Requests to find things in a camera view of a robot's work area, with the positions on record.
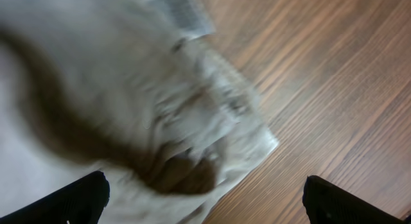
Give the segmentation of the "beige cargo shorts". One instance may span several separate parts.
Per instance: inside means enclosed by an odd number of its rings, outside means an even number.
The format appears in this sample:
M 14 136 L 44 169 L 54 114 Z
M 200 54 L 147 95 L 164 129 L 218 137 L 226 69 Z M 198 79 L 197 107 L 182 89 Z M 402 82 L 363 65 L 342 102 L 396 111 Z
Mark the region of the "beige cargo shorts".
M 1 0 L 2 216 L 101 171 L 101 223 L 201 223 L 277 145 L 252 85 L 144 0 Z

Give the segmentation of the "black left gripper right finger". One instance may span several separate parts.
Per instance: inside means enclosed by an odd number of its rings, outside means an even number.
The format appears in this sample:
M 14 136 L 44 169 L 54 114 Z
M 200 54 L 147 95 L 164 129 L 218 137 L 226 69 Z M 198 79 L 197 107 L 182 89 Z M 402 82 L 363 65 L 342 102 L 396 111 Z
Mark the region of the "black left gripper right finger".
M 311 224 L 405 224 L 316 175 L 306 179 L 302 204 Z

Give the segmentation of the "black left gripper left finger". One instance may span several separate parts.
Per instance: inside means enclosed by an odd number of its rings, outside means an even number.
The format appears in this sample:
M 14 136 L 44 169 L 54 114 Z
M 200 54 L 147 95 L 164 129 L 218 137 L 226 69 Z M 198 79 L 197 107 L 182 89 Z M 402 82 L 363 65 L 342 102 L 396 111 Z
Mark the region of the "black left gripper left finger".
M 97 224 L 110 198 L 101 171 L 77 181 L 1 218 L 1 224 Z

